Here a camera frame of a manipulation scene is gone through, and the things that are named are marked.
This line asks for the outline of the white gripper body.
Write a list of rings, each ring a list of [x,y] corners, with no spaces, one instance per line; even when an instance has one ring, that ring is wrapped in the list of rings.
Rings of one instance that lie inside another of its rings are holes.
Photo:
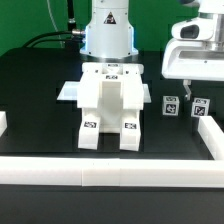
[[[165,78],[224,81],[224,16],[179,22],[171,33],[162,63]]]

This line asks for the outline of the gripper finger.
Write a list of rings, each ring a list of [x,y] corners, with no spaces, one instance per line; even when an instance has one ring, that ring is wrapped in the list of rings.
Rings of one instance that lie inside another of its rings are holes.
[[[186,91],[185,98],[187,101],[190,101],[191,99],[192,92],[191,92],[190,86],[191,86],[191,80],[183,80],[183,87]]]

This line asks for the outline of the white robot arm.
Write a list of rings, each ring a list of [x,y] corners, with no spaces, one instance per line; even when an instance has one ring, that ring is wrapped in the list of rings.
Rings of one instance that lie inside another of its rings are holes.
[[[224,0],[178,0],[198,16],[173,25],[162,75],[168,79],[224,81]],[[129,0],[92,0],[92,19],[82,32],[83,55],[100,60],[136,56]]]

